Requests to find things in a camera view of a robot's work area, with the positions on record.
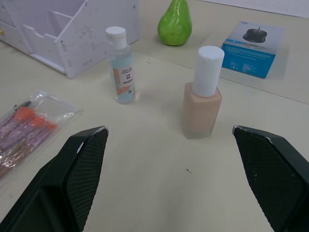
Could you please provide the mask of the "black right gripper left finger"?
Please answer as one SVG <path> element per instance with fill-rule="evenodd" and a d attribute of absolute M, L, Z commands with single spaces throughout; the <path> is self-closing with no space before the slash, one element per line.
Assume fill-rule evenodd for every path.
<path fill-rule="evenodd" d="M 81 232 L 97 192 L 109 131 L 72 135 L 0 223 L 2 232 Z"/>

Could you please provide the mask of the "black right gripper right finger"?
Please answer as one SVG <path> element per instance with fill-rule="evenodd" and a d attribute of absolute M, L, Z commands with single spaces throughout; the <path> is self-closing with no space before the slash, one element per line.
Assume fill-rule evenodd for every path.
<path fill-rule="evenodd" d="M 235 125 L 248 184 L 275 232 L 309 230 L 309 163 L 283 137 Z"/>

